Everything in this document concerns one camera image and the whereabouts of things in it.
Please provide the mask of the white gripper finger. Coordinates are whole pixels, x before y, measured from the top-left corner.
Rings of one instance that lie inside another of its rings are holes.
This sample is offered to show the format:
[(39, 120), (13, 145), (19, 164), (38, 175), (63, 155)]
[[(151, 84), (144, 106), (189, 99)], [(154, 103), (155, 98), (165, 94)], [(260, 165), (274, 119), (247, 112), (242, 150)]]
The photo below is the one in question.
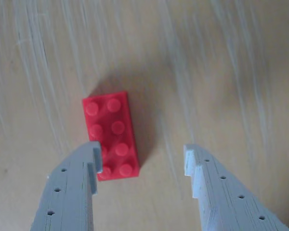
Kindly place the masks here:
[(92, 231), (92, 196), (97, 193), (97, 174), (102, 172), (98, 141), (75, 149), (49, 175), (32, 231)]
[(287, 231), (211, 153), (196, 144), (184, 146), (184, 174), (191, 178), (204, 231)]

